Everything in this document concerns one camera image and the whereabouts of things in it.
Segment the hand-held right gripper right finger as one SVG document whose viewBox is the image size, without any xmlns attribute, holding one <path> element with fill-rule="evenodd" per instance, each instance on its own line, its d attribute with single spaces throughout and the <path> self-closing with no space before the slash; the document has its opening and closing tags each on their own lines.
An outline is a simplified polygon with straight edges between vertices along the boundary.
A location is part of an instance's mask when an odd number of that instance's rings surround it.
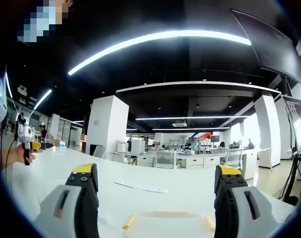
<svg viewBox="0 0 301 238">
<path fill-rule="evenodd" d="M 291 216 L 289 204 L 249 186 L 230 166 L 216 166 L 214 193 L 216 238 L 269 238 Z"/>
</svg>

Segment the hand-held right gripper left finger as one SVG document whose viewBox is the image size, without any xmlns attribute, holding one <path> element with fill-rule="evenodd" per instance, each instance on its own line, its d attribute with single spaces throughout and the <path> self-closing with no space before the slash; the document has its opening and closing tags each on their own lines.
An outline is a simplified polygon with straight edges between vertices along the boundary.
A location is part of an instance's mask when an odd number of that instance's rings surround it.
<svg viewBox="0 0 301 238">
<path fill-rule="evenodd" d="M 98 208 L 97 165 L 80 165 L 42 201 L 34 225 L 45 238 L 98 238 Z"/>
</svg>

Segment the person's left hand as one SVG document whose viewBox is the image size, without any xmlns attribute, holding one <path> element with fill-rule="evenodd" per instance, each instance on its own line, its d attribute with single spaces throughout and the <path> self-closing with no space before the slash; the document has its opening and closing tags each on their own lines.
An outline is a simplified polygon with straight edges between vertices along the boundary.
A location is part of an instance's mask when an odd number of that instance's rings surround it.
<svg viewBox="0 0 301 238">
<path fill-rule="evenodd" d="M 33 163 L 35 160 L 35 156 L 29 152 L 29 157 L 24 158 L 24 149 L 21 145 L 18 147 L 10 149 L 9 155 L 8 155 L 8 164 L 12 165 L 13 163 L 22 163 L 25 164 L 25 161 L 28 163 Z"/>
</svg>

